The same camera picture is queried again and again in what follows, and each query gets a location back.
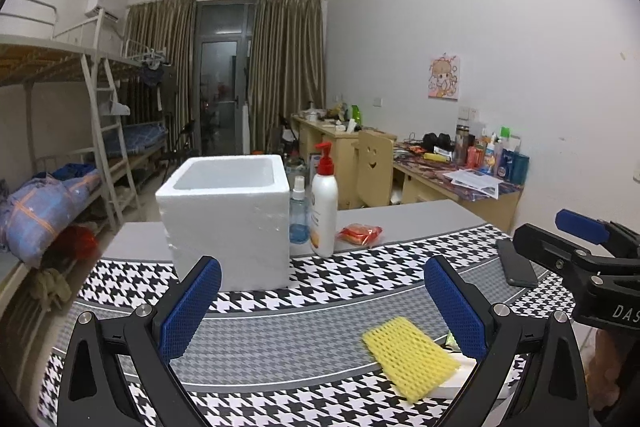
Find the black phone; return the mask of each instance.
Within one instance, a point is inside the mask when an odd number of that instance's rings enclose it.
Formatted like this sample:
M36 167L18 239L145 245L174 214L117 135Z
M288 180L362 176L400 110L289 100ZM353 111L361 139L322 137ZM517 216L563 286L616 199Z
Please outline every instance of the black phone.
M498 255L500 255L504 277L511 286L521 288L538 286L538 277L533 271L529 259L516 252L511 239L498 239L495 242L495 248L498 249Z

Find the black chair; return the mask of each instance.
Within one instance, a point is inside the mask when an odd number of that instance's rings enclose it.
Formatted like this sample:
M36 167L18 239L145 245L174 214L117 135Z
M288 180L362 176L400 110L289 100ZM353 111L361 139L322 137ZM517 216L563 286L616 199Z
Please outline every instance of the black chair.
M185 125L180 133L178 134L177 139L175 140L174 146L171 150L162 153L159 158L159 162L166 161L166 169L164 170L164 176L162 177L162 183L167 179L169 175L169 167L172 163L176 163L175 168L177 169L180 165L182 165L189 158L193 158L196 156L200 156L200 153L194 146L193 139L193 131L195 129L196 121L191 120L187 125ZM178 145L183 136L186 136L186 140L184 142L184 146L178 149Z

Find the wall switch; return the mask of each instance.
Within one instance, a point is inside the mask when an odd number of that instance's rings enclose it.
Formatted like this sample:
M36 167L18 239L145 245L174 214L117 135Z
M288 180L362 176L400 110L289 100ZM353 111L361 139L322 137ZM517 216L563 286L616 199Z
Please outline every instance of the wall switch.
M469 119L469 108L465 105L461 105L458 108L458 120L468 120Z

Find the brown striped curtain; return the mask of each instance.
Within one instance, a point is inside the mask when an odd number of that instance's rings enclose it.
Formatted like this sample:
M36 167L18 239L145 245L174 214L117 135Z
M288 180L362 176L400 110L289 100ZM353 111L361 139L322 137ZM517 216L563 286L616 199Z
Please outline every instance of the brown striped curtain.
M257 0L249 68L251 147L267 150L280 115L324 107L321 0Z
M193 35L196 22L196 0L159 0L136 4L129 9L125 35L127 39L155 50L166 48L167 58L175 69L177 86L162 86L162 114L158 112L158 94L142 81L123 83L118 94L129 105L127 123L163 120L173 144L180 130L191 120L193 86Z

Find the plastic water bottle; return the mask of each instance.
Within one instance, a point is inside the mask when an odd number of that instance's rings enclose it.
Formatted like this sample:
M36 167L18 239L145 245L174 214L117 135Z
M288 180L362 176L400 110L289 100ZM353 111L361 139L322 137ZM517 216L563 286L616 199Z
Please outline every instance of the plastic water bottle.
M309 240L308 205L305 196L305 177L296 176L289 201L289 242L303 245Z

